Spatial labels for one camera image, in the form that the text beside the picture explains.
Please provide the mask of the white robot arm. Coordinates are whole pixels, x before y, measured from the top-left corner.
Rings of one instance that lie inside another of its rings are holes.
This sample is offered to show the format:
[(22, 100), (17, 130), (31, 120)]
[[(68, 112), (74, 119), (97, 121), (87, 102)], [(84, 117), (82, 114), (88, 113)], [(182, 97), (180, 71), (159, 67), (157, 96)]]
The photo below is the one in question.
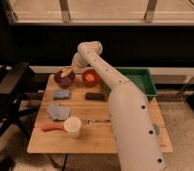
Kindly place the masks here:
[(100, 57), (99, 41), (82, 42), (72, 65), (90, 64), (110, 88), (109, 114), (122, 171), (162, 171), (165, 162), (150, 119), (146, 95), (126, 76)]

